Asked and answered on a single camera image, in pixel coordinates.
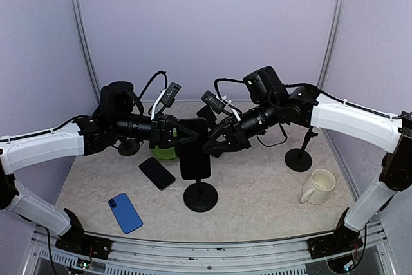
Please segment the green plate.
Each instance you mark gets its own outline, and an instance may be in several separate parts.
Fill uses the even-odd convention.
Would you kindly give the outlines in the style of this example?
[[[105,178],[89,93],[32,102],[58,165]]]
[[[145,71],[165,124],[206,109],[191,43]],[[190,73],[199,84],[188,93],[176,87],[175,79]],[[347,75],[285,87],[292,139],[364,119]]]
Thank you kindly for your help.
[[[162,149],[156,146],[154,149],[150,149],[151,154],[158,160],[175,160],[178,158],[178,155],[176,154],[175,148],[170,147],[167,149]]]

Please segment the aluminium frame post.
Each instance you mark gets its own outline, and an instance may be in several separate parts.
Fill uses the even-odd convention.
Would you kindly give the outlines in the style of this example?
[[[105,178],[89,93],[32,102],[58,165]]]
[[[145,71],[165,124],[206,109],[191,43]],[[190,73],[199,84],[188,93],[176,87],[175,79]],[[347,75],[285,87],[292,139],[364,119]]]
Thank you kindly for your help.
[[[330,71],[333,52],[335,49],[335,43],[339,33],[339,25],[342,17],[342,11],[344,9],[344,0],[335,0],[333,7],[332,21],[328,34],[328,40],[326,42],[326,49],[323,55],[321,64],[321,71],[317,81],[317,86],[320,89],[324,89]]]
[[[86,35],[86,29],[84,27],[84,21],[82,18],[82,10],[80,0],[70,0],[73,17],[75,21],[75,29],[80,44],[80,50],[84,64],[86,66],[86,74],[91,85],[91,89],[96,102],[100,103],[100,83],[98,81],[97,73],[91,57],[91,52],[88,44],[88,38]]]

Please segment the black phone teal case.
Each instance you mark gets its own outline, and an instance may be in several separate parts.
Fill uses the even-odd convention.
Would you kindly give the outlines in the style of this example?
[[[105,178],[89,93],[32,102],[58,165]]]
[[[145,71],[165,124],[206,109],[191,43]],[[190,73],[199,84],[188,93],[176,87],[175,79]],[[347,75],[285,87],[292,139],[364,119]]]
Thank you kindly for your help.
[[[207,179],[211,177],[210,155],[203,152],[208,141],[208,124],[204,118],[183,119],[179,123],[198,134],[194,142],[178,146],[181,178],[184,180]]]

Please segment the cream ceramic mug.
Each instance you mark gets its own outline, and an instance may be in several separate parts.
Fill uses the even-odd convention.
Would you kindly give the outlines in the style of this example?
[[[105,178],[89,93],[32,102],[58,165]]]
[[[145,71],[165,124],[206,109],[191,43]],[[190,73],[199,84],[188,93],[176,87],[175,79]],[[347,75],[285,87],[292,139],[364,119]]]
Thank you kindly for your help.
[[[336,186],[336,178],[325,169],[316,169],[302,187],[300,202],[321,205],[325,203]]]

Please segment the left aluminium frame post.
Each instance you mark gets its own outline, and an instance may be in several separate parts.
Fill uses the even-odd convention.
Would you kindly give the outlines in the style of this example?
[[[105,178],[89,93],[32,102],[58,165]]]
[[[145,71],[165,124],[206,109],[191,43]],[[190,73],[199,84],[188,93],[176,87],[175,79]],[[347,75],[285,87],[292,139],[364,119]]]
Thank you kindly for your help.
[[[91,52],[88,44],[88,38],[86,35],[86,29],[84,27],[84,21],[82,18],[82,10],[80,0],[70,0],[73,17],[75,21],[75,29],[80,44],[80,50],[84,64],[86,66],[86,74],[91,85],[91,89],[96,102],[100,103],[100,83],[98,81],[97,73],[91,57]]]

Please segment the right aluminium frame post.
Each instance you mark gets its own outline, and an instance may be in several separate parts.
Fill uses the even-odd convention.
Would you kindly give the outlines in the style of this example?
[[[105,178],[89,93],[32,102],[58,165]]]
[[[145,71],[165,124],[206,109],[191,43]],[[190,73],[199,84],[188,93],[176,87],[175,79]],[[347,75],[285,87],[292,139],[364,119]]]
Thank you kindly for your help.
[[[328,34],[328,40],[326,42],[326,49],[323,55],[321,64],[321,71],[317,81],[317,86],[320,89],[324,89],[330,71],[333,52],[335,49],[335,43],[339,33],[339,25],[342,17],[342,11],[344,9],[344,0],[335,0],[333,7],[332,21]]]

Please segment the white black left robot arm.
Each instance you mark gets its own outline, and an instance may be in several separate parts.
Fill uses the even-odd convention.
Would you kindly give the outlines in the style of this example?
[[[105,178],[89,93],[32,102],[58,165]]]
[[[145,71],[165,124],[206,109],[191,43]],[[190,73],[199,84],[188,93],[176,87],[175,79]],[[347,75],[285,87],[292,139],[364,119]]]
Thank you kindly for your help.
[[[151,149],[169,149],[197,138],[172,115],[156,111],[144,115],[132,83],[112,82],[101,89],[100,104],[91,116],[73,117],[44,131],[1,137],[1,209],[53,231],[74,251],[84,252],[90,238],[77,216],[25,188],[15,172],[55,159],[93,155],[117,142],[147,141]]]

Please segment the front aluminium rail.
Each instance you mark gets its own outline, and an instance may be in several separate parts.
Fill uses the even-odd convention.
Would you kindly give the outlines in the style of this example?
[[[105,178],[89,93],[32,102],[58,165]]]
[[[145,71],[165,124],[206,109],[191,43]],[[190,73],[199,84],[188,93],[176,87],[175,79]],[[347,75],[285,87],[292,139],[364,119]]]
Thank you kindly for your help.
[[[331,274],[328,263],[345,257],[313,259],[308,235],[253,242],[161,242],[110,236],[107,259],[57,249],[38,227],[29,242],[21,274]]]

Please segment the black round-base clamp stand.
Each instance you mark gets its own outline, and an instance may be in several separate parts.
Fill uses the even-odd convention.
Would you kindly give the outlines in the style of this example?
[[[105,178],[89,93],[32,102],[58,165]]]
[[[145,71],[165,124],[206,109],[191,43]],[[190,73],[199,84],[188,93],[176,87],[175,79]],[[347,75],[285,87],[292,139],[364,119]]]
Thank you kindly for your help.
[[[218,192],[212,185],[196,179],[196,182],[184,191],[183,201],[190,210],[204,213],[215,207],[218,202]]]

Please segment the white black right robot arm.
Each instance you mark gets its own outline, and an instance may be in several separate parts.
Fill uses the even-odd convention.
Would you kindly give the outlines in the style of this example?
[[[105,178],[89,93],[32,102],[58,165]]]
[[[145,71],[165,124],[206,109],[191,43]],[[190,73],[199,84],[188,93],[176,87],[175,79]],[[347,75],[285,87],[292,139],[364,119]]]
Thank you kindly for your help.
[[[250,147],[250,138],[276,124],[336,131],[369,142],[383,151],[382,172],[349,208],[329,238],[330,247],[344,251],[376,212],[395,193],[411,186],[411,114],[388,114],[335,98],[317,86],[294,84],[289,93],[273,67],[243,78],[255,108],[225,117],[211,132],[203,150],[209,154]]]

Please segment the black phone purple edge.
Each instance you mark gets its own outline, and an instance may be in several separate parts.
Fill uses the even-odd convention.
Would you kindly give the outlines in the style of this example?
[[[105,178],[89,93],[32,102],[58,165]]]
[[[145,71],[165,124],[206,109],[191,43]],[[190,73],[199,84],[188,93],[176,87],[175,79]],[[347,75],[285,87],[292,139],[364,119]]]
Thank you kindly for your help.
[[[161,191],[176,181],[176,178],[154,157],[144,160],[138,167],[155,187]]]

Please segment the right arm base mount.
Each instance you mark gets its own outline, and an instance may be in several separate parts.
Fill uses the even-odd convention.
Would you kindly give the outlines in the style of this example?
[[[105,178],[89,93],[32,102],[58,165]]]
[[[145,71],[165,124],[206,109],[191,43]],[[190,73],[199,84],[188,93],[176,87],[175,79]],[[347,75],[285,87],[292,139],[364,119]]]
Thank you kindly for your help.
[[[344,225],[344,219],[348,210],[349,208],[342,213],[334,232],[324,236],[309,238],[306,241],[311,259],[323,258],[363,246],[360,232],[353,231]]]

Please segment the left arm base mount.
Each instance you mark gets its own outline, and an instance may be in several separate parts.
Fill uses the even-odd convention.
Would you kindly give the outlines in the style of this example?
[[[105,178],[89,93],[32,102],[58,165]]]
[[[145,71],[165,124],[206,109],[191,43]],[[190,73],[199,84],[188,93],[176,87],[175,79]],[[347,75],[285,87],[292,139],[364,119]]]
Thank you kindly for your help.
[[[70,228],[66,233],[57,238],[56,248],[83,256],[107,260],[113,242],[109,238],[86,234],[75,213],[67,208],[63,210],[70,219]]]

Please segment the black folding phone stand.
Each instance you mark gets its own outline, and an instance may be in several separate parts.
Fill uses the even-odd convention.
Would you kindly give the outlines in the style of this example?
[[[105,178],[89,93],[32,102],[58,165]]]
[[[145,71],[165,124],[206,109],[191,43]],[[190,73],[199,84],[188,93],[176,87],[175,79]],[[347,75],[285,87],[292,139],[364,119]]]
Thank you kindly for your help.
[[[217,126],[217,117],[210,106],[204,105],[204,107],[196,112],[196,115],[197,117],[204,118],[207,121],[207,125],[210,130],[214,130],[214,128]]]

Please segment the black tall round-base stand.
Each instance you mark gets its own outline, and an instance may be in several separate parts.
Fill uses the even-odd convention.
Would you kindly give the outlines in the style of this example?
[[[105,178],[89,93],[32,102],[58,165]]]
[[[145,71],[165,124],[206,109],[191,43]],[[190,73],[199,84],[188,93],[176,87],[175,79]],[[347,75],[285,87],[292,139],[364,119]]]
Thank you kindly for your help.
[[[316,137],[318,133],[313,132],[311,126],[304,136],[303,144],[300,148],[293,148],[286,152],[285,164],[292,170],[297,172],[305,172],[312,166],[312,158],[306,151],[309,141]]]

